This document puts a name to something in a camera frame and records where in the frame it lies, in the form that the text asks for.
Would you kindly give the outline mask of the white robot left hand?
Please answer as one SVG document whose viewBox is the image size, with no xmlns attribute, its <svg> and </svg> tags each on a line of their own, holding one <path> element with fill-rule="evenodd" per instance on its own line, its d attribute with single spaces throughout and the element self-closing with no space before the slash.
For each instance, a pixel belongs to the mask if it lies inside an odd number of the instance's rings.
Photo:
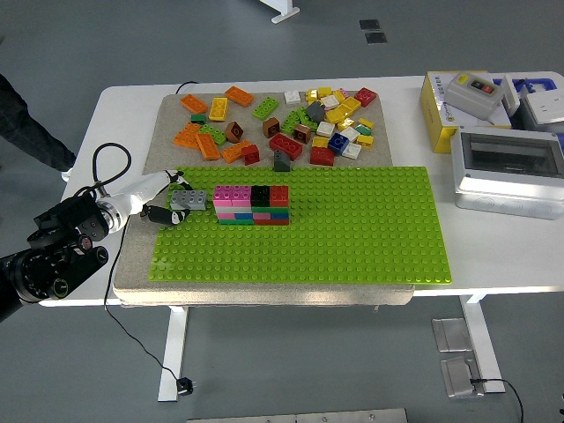
<svg viewBox="0 0 564 423">
<path fill-rule="evenodd" d="M 139 182 L 125 188 L 125 191 L 107 200 L 107 212 L 111 218 L 109 232 L 122 229 L 129 216 L 138 214 L 143 219 L 162 226 L 176 226 L 182 223 L 190 214 L 189 209 L 171 211 L 167 208 L 148 205 L 170 183 L 187 184 L 183 172 L 165 170 L 141 177 Z"/>
</svg>

